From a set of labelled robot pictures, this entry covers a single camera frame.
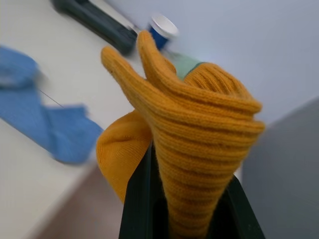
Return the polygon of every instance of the white surface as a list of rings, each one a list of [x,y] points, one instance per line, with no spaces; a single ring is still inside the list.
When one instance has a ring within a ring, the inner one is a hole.
[[[319,95],[318,0],[105,0],[141,28],[153,12],[179,29],[171,50],[215,62],[272,123]]]
[[[161,36],[171,39],[178,36],[178,28],[165,16],[156,14],[152,16],[151,26]]]
[[[103,128],[132,110],[100,62],[101,49],[107,43],[58,14],[49,0],[2,0],[0,43],[39,64],[39,87],[44,93],[61,105],[84,103],[90,118]],[[136,55],[130,57],[139,66],[136,59]],[[56,104],[42,96],[45,104]],[[95,165],[94,159],[82,166],[59,163],[2,120],[0,155],[1,239],[28,237]]]

